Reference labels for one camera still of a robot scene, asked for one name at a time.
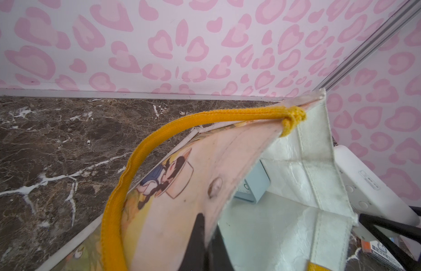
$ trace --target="cartoon print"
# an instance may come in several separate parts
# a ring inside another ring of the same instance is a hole
[[[52,271],[102,271],[101,227],[97,227],[77,248],[61,260]]]
[[[174,158],[174,155],[171,155],[167,160],[157,165],[139,182],[136,189],[139,193],[143,194],[145,198],[143,201],[138,202],[138,210],[141,210],[153,195],[158,197],[162,193],[167,192],[167,194],[174,199],[183,191],[194,171],[187,162],[191,150],[191,148],[188,149],[181,156],[176,158]],[[186,168],[185,170],[188,171],[189,178],[178,178],[180,179],[179,182],[182,182],[182,184],[176,183],[176,186],[171,187],[184,167]]]

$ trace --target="product label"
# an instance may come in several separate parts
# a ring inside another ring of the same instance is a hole
[[[365,171],[359,171],[358,173],[374,190],[381,189],[381,187],[379,187],[379,185],[377,185],[377,183],[369,175],[367,175]]]

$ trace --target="cartoon character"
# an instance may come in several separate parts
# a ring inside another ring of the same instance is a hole
[[[175,154],[171,155],[167,160],[157,165],[146,177],[144,177],[137,186],[137,191],[145,196],[143,201],[138,202],[138,210],[141,210],[145,204],[149,201],[151,196],[158,197],[166,190],[169,189],[171,184],[179,176],[181,171],[189,176],[181,178],[182,183],[175,185],[170,188],[168,195],[171,198],[177,197],[183,189],[186,187],[189,179],[191,178],[192,172],[194,171],[191,165],[187,162],[191,148],[184,152],[181,156],[174,159]]]

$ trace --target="black object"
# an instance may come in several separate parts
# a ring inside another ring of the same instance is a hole
[[[421,216],[421,207],[410,208]],[[421,244],[421,228],[409,226],[406,224],[386,220],[377,216],[360,214],[360,223],[378,239],[388,251],[396,258],[396,260],[405,268],[406,271],[421,271],[421,253],[419,260],[416,261],[406,254],[400,247],[393,243],[387,236],[385,236],[376,226],[391,230],[402,236],[406,236]]]
[[[234,271],[217,226],[208,248],[204,246],[204,215],[197,214],[185,256],[178,271]]]

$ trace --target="white fabric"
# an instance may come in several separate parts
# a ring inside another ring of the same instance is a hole
[[[236,271],[344,269],[357,218],[334,164],[325,100],[261,156],[271,180],[256,204],[231,202],[219,221]]]

